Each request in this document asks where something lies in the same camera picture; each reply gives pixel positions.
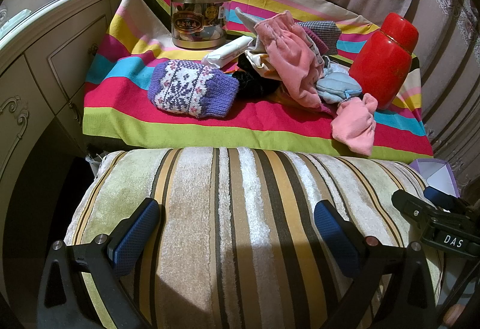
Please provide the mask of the black white checkered cloth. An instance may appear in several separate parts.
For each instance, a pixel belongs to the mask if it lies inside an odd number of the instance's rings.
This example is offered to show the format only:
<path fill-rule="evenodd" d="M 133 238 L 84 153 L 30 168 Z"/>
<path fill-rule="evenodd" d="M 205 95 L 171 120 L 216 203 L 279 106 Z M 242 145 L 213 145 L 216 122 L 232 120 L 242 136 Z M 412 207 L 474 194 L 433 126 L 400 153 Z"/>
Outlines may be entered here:
<path fill-rule="evenodd" d="M 309 38 L 315 43 L 321 55 L 336 55 L 337 42 L 342 34 L 333 21 L 298 22 Z"/>

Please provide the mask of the light blue fleece mitten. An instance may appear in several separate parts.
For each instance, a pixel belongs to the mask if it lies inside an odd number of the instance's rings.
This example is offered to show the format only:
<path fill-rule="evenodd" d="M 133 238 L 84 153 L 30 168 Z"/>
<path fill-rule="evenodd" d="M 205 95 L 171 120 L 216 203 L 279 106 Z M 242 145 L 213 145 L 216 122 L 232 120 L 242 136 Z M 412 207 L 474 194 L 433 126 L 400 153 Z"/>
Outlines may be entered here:
<path fill-rule="evenodd" d="M 360 96 L 362 88 L 349 74 L 332 72 L 316 83 L 316 91 L 327 104 L 337 104 Z"/>

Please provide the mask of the cream carved cabinet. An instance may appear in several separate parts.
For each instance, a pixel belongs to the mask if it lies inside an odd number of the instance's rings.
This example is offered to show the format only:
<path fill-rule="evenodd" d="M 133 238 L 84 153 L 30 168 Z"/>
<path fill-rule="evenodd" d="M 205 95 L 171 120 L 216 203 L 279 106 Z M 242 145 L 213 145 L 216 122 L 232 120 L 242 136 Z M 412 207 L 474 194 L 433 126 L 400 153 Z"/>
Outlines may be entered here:
<path fill-rule="evenodd" d="M 54 0 L 1 38 L 1 293 L 14 288 L 16 231 L 78 194 L 86 73 L 121 0 Z"/>

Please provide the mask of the purple white cardboard box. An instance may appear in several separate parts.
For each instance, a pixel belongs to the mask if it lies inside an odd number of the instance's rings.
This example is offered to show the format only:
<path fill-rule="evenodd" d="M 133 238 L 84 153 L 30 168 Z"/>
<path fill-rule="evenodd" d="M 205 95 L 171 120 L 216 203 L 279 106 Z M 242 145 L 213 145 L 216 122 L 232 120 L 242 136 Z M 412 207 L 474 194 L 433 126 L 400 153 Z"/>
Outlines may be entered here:
<path fill-rule="evenodd" d="M 454 197 L 460 196 L 455 176 L 447 161 L 437 158 L 418 158 L 409 166 L 417 171 L 429 186 Z"/>

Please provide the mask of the white tissue pack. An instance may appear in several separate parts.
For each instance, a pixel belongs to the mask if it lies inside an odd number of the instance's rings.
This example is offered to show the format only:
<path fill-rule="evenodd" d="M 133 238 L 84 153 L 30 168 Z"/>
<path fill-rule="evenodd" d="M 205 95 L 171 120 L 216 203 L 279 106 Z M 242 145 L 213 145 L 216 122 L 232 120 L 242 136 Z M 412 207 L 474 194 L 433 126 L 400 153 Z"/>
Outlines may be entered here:
<path fill-rule="evenodd" d="M 201 63 L 215 67 L 216 69 L 221 69 L 247 51 L 247 49 L 254 44 L 255 40 L 256 39 L 251 36 L 243 35 L 211 51 L 202 58 Z"/>

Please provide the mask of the striped colourful tablecloth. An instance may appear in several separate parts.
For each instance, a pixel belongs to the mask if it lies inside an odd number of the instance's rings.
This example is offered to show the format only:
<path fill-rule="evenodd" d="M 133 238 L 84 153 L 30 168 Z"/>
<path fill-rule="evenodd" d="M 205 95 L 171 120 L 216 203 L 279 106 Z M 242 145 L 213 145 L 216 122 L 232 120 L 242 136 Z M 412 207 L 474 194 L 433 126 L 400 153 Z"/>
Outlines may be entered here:
<path fill-rule="evenodd" d="M 289 11 L 297 21 L 332 20 L 341 30 L 336 60 L 350 64 L 376 31 L 368 19 L 325 0 L 232 0 L 260 18 Z M 348 155 L 331 136 L 331 117 L 268 100 L 233 104 L 224 119 L 195 119 L 157 110 L 147 90 L 154 68 L 170 59 L 199 61 L 180 49 L 168 24 L 170 0 L 122 0 L 85 80 L 83 132 L 139 148 L 245 146 Z"/>

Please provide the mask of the pink fleece mitten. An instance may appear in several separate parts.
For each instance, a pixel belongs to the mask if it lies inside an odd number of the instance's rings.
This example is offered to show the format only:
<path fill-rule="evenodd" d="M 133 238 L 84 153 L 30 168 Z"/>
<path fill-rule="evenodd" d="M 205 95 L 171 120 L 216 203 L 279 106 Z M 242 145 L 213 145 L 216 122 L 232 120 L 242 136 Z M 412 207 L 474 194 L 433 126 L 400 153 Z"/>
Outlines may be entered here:
<path fill-rule="evenodd" d="M 374 146 L 376 109 L 377 99 L 369 93 L 340 103 L 337 116 L 331 122 L 333 139 L 354 153 L 370 157 Z"/>

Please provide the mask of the pink fleece glove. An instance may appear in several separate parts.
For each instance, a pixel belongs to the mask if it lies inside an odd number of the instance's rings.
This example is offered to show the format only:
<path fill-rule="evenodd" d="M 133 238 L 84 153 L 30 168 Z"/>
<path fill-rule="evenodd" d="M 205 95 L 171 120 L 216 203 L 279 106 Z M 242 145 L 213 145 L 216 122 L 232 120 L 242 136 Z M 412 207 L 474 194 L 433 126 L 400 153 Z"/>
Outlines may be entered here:
<path fill-rule="evenodd" d="M 324 65 L 318 62 L 308 35 L 291 13 L 264 19 L 254 29 L 291 98 L 305 108 L 320 109 L 315 84 Z"/>

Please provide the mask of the gold lidded glass jar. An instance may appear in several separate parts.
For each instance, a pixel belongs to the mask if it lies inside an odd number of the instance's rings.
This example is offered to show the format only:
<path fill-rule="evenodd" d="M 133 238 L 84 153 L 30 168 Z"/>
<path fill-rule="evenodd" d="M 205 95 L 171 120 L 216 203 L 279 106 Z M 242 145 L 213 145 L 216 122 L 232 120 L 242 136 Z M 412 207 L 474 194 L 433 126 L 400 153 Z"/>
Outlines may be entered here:
<path fill-rule="evenodd" d="M 215 49 L 226 41 L 231 0 L 170 0 L 173 43 Z"/>

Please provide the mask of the black fuzzy cloth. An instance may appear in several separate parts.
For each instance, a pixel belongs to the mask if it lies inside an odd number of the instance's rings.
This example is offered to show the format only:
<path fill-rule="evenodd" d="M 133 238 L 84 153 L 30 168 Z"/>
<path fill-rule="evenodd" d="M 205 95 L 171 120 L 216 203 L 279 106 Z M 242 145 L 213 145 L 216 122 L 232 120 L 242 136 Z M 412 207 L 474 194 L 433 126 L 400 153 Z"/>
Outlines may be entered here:
<path fill-rule="evenodd" d="M 239 101 L 265 99 L 275 93 L 281 82 L 262 77 L 243 53 L 238 57 L 238 70 L 232 77 L 238 80 L 238 91 L 235 97 Z"/>

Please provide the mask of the striped velvet cushion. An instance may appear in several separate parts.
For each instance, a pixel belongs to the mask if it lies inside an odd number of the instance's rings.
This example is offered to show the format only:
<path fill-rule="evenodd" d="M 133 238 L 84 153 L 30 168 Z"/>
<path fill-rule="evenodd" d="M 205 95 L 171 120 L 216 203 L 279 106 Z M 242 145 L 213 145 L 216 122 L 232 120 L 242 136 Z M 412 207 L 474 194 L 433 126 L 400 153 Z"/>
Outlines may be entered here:
<path fill-rule="evenodd" d="M 248 148 L 106 155 L 67 229 L 68 244 L 110 233 L 150 197 L 164 219 L 123 279 L 155 328 L 318 328 L 346 292 L 313 221 L 327 200 L 365 236 L 406 246 L 391 202 L 425 180 L 397 161 Z"/>

